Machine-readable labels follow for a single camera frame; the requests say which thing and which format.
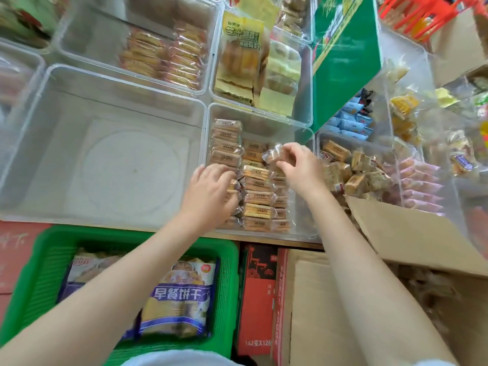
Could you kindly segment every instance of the person's right hand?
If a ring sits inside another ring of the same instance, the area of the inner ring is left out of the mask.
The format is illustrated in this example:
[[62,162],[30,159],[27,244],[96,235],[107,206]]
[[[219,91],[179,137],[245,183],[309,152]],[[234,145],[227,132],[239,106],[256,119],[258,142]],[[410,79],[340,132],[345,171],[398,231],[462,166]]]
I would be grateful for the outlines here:
[[306,199],[311,193],[326,189],[322,161],[308,147],[289,142],[283,148],[295,155],[297,160],[295,166],[282,160],[276,162],[293,190]]

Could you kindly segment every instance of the open cardboard box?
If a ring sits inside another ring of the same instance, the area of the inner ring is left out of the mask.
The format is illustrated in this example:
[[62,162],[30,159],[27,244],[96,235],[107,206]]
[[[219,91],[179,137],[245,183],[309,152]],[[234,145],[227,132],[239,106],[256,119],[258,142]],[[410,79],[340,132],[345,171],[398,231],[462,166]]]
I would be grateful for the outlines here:
[[[486,365],[488,262],[445,217],[346,198],[382,259],[450,274],[461,299],[442,298],[438,305],[449,328],[449,346],[461,366]],[[277,288],[272,343],[275,364],[366,365],[325,253],[280,249]]]
[[488,20],[467,9],[430,37],[436,87],[487,64]]

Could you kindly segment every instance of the red box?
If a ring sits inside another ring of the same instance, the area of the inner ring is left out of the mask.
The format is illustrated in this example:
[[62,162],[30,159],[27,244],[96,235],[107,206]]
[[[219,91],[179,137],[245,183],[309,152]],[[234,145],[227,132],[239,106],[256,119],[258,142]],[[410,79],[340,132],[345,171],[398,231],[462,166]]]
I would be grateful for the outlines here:
[[241,254],[237,354],[269,355],[278,249],[247,245]]

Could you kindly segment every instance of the person's left hand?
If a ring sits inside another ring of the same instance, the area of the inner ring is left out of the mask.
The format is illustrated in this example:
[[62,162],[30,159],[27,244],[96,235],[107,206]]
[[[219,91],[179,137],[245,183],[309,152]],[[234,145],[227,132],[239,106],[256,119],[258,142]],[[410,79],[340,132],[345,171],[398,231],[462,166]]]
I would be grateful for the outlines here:
[[235,212],[239,199],[237,194],[227,202],[225,196],[235,172],[222,164],[199,166],[186,189],[180,215],[198,229],[199,235],[206,234],[222,225]]

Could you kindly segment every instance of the forearm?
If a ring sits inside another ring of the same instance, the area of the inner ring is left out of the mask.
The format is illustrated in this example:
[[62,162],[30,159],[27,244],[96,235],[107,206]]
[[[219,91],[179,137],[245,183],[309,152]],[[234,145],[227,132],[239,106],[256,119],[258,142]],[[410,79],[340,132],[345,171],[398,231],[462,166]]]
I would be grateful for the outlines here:
[[102,364],[161,277],[198,235],[176,217],[0,349],[0,363]]
[[354,333],[370,365],[456,363],[431,321],[326,190],[308,205]]

